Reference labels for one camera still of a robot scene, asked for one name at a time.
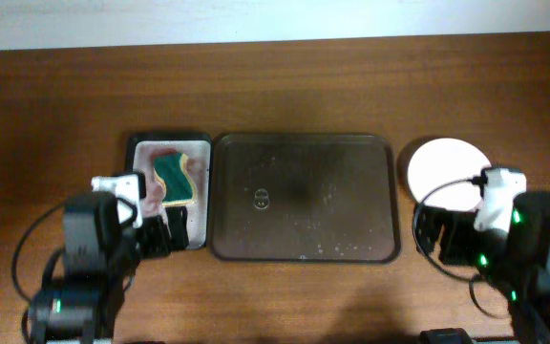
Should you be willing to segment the green and yellow sponge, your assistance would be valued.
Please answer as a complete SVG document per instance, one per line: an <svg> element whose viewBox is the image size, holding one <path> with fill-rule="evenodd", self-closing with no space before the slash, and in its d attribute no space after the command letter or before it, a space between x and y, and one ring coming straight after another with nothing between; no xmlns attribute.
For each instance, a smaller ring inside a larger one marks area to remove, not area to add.
<svg viewBox="0 0 550 344"><path fill-rule="evenodd" d="M154 159L155 175L163 186L164 207L183 206L195 201L196 185L187 170L188 157L183 153Z"/></svg>

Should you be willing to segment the white plate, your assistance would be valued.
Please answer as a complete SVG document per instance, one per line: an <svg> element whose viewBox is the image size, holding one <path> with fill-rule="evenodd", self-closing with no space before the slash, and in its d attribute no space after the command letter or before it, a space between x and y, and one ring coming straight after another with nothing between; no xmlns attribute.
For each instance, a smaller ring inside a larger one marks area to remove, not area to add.
<svg viewBox="0 0 550 344"><path fill-rule="evenodd" d="M453 138L428 140L411 155L406 167L406 184L419 203L442 184L471 179L490 165L486 155L467 141ZM457 183L436 191L426 201L426 205L469 211L480 202L480 192L476 186Z"/></svg>

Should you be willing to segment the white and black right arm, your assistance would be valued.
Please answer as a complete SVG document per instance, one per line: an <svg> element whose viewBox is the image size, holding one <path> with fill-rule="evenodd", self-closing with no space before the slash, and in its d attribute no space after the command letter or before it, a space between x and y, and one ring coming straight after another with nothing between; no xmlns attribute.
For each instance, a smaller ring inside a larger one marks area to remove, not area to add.
<svg viewBox="0 0 550 344"><path fill-rule="evenodd" d="M485 283L507 300L517 341L550 343L550 192L517 195L506 233L474 230L475 217L419 204L412 219L418 251L428 257L438 247L433 265L441 273L476 269L464 283Z"/></svg>

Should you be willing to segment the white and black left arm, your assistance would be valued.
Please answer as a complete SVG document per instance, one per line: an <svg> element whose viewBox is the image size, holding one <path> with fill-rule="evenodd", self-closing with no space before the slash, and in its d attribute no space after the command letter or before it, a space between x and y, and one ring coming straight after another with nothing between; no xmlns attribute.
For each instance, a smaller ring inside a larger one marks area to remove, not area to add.
<svg viewBox="0 0 550 344"><path fill-rule="evenodd" d="M47 262L41 288L22 318L29 343L110 343L125 294L144 260L188 246L185 207L148 217L111 192L71 197L63 204L65 244Z"/></svg>

